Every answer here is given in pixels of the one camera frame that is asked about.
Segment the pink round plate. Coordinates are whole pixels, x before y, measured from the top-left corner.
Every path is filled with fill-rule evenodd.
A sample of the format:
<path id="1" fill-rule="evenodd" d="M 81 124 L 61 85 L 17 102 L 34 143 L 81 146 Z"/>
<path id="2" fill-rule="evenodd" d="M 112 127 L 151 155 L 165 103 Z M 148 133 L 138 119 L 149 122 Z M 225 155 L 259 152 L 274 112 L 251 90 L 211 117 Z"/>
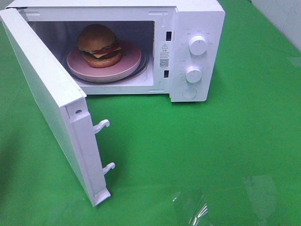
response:
<path id="1" fill-rule="evenodd" d="M 115 53 L 97 59 L 75 48 L 67 56 L 67 65 L 73 75 L 84 81 L 108 83 L 131 75 L 142 60 L 141 50 L 128 41 L 120 41 Z"/>

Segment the burger with sesame bun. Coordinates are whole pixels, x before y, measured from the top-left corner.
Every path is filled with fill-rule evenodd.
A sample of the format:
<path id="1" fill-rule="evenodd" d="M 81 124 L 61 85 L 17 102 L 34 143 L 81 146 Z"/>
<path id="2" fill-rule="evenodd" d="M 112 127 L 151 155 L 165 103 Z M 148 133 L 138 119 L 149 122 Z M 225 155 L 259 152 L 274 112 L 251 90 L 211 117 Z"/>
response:
<path id="1" fill-rule="evenodd" d="M 77 47 L 87 64 L 94 68 L 105 68 L 121 60 L 121 46 L 113 31 L 101 24 L 85 27 L 77 38 Z"/>

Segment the white microwave oven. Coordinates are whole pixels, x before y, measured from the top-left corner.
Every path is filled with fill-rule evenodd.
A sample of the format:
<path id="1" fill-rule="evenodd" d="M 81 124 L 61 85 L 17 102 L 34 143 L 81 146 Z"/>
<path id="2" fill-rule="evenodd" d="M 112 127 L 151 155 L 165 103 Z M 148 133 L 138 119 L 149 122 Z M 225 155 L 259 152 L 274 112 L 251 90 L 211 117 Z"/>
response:
<path id="1" fill-rule="evenodd" d="M 15 0 L 1 21 L 32 95 L 93 206 L 110 196 L 87 95 L 168 94 L 205 101 L 225 11 L 216 0 Z M 77 45 L 90 24 L 122 49 L 110 67 L 89 66 Z"/>

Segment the glass microwave turntable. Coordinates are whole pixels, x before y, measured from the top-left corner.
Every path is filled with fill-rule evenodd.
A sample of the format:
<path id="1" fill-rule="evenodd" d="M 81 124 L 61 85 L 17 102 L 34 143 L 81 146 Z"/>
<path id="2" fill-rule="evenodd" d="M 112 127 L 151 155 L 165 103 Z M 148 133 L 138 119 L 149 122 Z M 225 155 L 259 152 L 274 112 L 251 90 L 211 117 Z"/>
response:
<path id="1" fill-rule="evenodd" d="M 71 73 L 81 80 L 110 83 L 139 74 L 148 65 L 148 58 L 143 55 L 126 54 L 112 66 L 94 68 L 87 64 L 80 52 L 73 50 L 67 56 L 67 65 Z"/>

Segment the green table cloth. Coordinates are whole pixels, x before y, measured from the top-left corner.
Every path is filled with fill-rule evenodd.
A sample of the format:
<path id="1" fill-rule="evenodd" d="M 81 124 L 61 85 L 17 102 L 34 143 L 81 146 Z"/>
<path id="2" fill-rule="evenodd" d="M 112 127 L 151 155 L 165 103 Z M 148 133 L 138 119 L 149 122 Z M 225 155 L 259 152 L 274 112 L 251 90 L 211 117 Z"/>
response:
<path id="1" fill-rule="evenodd" d="M 271 175 L 275 226 L 301 223 L 301 54 L 251 0 L 226 16 L 208 99 L 89 96 L 111 197 L 93 207 L 39 111 L 0 31 L 0 223 L 175 226 L 175 193 Z"/>

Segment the clear plastic tape patch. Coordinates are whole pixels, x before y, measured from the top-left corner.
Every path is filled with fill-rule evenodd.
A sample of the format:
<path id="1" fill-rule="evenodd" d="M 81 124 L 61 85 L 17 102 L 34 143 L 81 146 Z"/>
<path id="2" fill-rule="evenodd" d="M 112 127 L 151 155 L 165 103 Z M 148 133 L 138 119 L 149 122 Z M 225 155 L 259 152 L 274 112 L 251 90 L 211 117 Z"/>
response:
<path id="1" fill-rule="evenodd" d="M 246 176 L 238 186 L 208 194 L 190 189 L 174 194 L 177 226 L 276 225 L 278 192 L 271 175 Z"/>

